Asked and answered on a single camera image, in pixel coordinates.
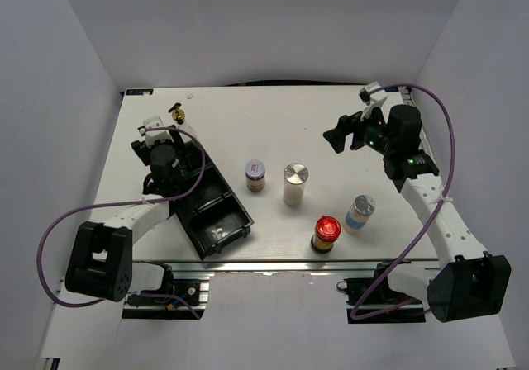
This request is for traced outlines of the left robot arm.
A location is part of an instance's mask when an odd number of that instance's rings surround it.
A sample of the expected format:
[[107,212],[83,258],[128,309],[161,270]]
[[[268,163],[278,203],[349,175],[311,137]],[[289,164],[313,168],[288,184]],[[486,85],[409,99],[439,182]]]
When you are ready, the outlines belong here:
[[86,221],[79,226],[65,275],[69,292],[96,297],[99,301],[119,302],[133,282],[132,247],[157,224],[173,215],[173,204],[185,198],[200,183],[206,168],[206,153],[188,132],[171,126],[176,135],[186,135],[201,155],[201,168],[192,186],[179,176],[184,156],[173,142],[156,145],[150,153],[151,176],[144,190],[151,187],[157,198],[144,201],[97,204],[96,208],[125,206],[126,209],[106,221]]

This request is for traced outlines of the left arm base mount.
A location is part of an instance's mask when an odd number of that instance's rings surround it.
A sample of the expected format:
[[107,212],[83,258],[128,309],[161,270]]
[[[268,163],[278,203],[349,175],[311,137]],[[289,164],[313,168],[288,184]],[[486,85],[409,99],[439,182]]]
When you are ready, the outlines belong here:
[[205,312],[210,277],[176,264],[135,261],[124,320],[200,320]]

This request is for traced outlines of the tall silver-lid white shaker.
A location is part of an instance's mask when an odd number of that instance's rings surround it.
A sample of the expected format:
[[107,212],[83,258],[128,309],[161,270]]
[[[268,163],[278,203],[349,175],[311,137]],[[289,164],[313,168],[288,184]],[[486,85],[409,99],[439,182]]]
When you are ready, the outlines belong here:
[[296,207],[303,201],[309,171],[300,163],[291,163],[284,168],[283,200],[287,206]]

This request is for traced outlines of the white-lid orange spice jar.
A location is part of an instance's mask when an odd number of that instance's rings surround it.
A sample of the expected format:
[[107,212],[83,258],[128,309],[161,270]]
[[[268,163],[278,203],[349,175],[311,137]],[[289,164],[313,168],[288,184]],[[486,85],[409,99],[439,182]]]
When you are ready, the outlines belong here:
[[246,187],[252,192],[265,188],[265,165],[258,159],[252,159],[245,165]]

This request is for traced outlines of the blue-label silver-lid shaker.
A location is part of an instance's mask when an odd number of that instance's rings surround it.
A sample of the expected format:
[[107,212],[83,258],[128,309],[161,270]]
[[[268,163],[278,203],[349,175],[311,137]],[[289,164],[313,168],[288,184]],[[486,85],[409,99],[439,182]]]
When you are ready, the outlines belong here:
[[371,196],[359,195],[356,197],[346,213],[344,221],[345,230],[350,234],[361,230],[374,214],[375,207],[375,200]]

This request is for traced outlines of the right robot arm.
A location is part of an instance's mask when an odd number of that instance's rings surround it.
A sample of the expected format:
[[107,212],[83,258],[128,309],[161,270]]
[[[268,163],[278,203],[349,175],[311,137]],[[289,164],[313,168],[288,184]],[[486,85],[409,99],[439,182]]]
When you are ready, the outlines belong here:
[[503,255],[491,254],[469,231],[431,157],[421,148],[421,113],[400,104],[384,116],[376,107],[370,116],[361,112],[341,116],[324,132],[336,153],[343,152],[346,137],[351,149],[367,146],[382,154],[384,172],[422,223],[421,235],[430,239],[438,258],[439,272],[419,268],[397,257],[382,265],[369,287],[382,302],[402,294],[427,305],[442,323],[500,312],[511,265]]

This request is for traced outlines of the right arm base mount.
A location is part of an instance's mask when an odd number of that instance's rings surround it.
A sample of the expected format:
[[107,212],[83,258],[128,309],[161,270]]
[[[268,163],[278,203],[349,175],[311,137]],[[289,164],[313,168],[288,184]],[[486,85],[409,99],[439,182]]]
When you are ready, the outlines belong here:
[[389,311],[389,307],[401,304],[410,297],[401,292],[394,292],[388,286],[388,281],[381,282],[373,292],[363,301],[355,315],[357,319],[351,317],[353,308],[357,301],[368,290],[369,286],[389,267],[391,261],[379,263],[372,277],[350,277],[339,281],[336,290],[346,295],[347,321],[350,325],[367,324],[414,324],[424,323],[426,315],[430,312],[417,299],[406,306]]

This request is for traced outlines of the red-lid brown jar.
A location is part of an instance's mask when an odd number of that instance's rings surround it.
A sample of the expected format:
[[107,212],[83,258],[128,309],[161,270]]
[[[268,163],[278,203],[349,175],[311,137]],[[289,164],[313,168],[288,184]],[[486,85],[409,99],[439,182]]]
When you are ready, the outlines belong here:
[[319,254],[330,252],[341,235],[341,224],[332,216],[322,216],[315,224],[311,246]]

